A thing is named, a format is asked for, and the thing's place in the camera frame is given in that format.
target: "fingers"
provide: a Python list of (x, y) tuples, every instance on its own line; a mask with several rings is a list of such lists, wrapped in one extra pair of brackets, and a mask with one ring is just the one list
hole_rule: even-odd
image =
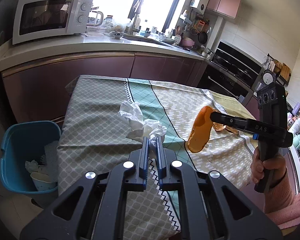
[(255, 148), (255, 150), (254, 150), (253, 158), (257, 159), (257, 160), (259, 159), (259, 149), (258, 149), (258, 147)]
[(252, 163), (250, 165), (251, 174), (252, 174), (252, 181), (254, 183), (258, 183), (260, 179), (262, 179), (265, 175), (263, 172), (263, 164), (262, 161), (259, 160), (259, 150), (258, 148), (255, 149), (253, 154)]
[(286, 167), (286, 160), (281, 155), (278, 155), (274, 158), (264, 161), (262, 164), (267, 170), (281, 170)]

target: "tablecloth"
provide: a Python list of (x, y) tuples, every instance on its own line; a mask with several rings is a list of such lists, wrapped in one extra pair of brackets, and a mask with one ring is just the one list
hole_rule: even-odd
[[(58, 145), (59, 194), (85, 172), (108, 172), (141, 148), (125, 137), (130, 128), (117, 118), (124, 100), (139, 102), (145, 119), (160, 120), (167, 127), (163, 146), (174, 150), (179, 160), (198, 171), (218, 170), (237, 188), (249, 182), (254, 147), (242, 132), (212, 129), (201, 152), (192, 154), (186, 146), (203, 106), (227, 113), (216, 98), (230, 114), (251, 118), (235, 99), (171, 82), (90, 75), (81, 75), (67, 90), (71, 99)], [(146, 191), (128, 193), (124, 239), (167, 239), (180, 231), (177, 193), (159, 190), (154, 160), (149, 164)]]

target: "microwave window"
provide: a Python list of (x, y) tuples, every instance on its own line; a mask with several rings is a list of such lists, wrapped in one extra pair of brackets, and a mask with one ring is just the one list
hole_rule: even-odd
[(72, 0), (44, 0), (23, 6), (19, 35), (64, 29)]

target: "human hand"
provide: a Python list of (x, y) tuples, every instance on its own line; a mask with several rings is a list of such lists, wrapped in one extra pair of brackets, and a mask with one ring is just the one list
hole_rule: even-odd
[(257, 184), (265, 176), (263, 169), (274, 170), (270, 186), (275, 185), (280, 179), (282, 179), (283, 176), (286, 174), (287, 169), (286, 160), (280, 154), (277, 154), (275, 157), (262, 162), (259, 159), (258, 147), (254, 150), (250, 168), (252, 173), (252, 181), (255, 184)]

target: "microwave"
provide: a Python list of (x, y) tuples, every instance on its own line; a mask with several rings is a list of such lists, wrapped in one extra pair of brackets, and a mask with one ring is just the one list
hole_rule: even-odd
[(85, 33), (93, 0), (19, 0), (12, 44)]

